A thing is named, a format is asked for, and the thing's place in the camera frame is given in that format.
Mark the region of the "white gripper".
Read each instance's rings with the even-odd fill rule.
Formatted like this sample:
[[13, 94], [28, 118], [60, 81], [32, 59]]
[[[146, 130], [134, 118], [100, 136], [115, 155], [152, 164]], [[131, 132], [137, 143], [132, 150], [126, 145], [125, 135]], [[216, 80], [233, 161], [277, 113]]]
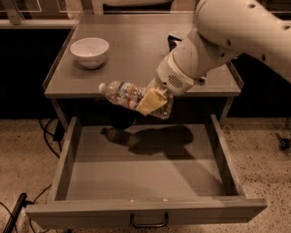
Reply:
[[163, 107], [167, 101], [167, 90], [174, 96], [184, 94], [200, 78], [199, 56], [195, 53], [176, 53], [171, 51], [160, 62], [149, 89], [136, 110], [144, 116]]

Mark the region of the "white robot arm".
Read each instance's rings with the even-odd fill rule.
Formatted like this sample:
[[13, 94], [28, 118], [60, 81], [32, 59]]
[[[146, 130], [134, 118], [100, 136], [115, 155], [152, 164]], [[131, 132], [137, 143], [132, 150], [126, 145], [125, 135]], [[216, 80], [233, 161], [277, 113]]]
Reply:
[[245, 53], [291, 83], [291, 23], [256, 0], [200, 0], [191, 31], [160, 62], [137, 111], [147, 116]]

